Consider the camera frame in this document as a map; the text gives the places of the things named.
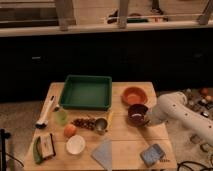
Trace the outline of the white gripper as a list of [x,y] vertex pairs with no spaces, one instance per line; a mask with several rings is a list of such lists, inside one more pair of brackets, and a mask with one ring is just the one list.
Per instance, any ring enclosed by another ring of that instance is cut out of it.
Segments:
[[159,110],[156,106],[150,108],[146,112],[146,119],[148,120],[149,126],[158,125],[161,123],[161,120],[158,117]]

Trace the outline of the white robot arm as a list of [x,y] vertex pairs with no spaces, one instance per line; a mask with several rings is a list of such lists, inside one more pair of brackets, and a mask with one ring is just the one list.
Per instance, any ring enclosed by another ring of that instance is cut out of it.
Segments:
[[186,104],[187,97],[182,92],[160,95],[146,112],[146,118],[150,125],[161,124],[168,117],[177,119],[213,146],[213,121],[187,108]]

